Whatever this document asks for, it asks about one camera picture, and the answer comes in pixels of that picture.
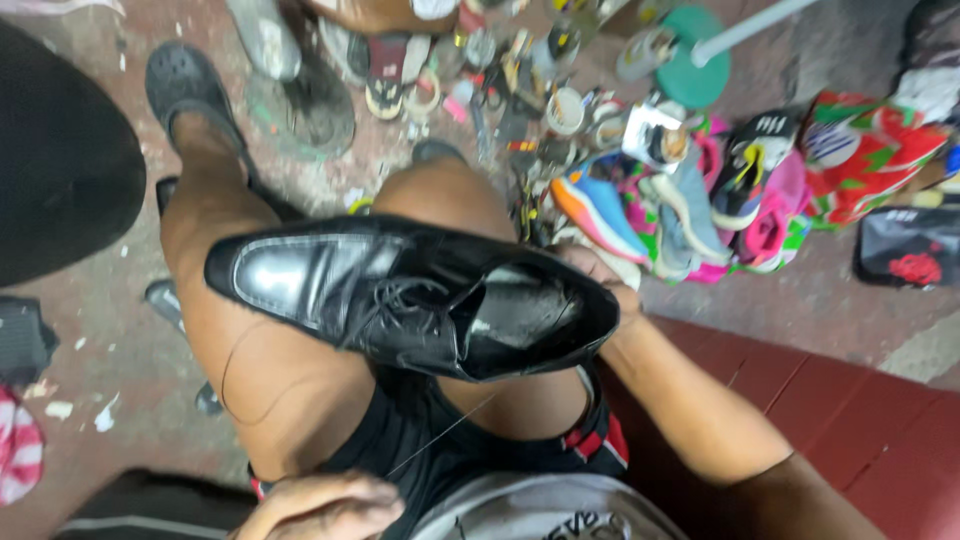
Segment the black shorts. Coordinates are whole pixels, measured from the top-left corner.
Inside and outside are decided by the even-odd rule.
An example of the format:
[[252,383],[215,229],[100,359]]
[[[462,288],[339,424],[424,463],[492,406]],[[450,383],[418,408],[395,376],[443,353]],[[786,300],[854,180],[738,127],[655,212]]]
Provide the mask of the black shorts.
[[[399,487],[407,509],[387,529],[384,540],[408,538],[430,508],[487,473],[619,476],[627,469],[626,443],[596,377],[591,369],[588,372],[593,399],[579,425],[564,436],[528,442],[497,437],[469,420],[457,424],[463,414],[433,378],[378,374],[367,414],[322,471],[359,469]],[[267,482],[252,483],[261,498],[271,487]]]

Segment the red and green bag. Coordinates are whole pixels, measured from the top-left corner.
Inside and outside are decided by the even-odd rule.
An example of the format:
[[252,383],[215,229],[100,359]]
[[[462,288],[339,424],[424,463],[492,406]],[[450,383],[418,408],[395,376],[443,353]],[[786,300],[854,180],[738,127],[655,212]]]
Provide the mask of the red and green bag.
[[813,228],[850,225],[924,168],[948,135],[923,121],[887,101],[822,92],[802,140]]

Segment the black leather shoe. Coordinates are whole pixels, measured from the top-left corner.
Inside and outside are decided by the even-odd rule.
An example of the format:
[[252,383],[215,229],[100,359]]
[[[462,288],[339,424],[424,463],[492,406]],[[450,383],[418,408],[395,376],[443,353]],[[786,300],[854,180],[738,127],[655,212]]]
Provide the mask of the black leather shoe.
[[545,253],[395,216],[343,216],[217,242],[209,286],[374,362],[485,381],[593,357],[613,295]]

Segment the black bag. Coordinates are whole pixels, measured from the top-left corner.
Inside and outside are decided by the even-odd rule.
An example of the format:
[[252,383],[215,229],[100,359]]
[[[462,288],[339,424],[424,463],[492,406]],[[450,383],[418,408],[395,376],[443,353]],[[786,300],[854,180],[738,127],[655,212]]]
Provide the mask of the black bag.
[[870,212],[860,221],[853,272],[876,285],[960,285],[960,210]]

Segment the shoe insole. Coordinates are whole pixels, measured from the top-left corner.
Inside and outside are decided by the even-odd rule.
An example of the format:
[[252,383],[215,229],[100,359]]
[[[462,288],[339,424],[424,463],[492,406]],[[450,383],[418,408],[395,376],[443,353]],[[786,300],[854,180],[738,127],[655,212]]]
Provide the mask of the shoe insole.
[[580,315],[582,303],[558,286],[517,282],[487,284],[470,334],[528,349]]

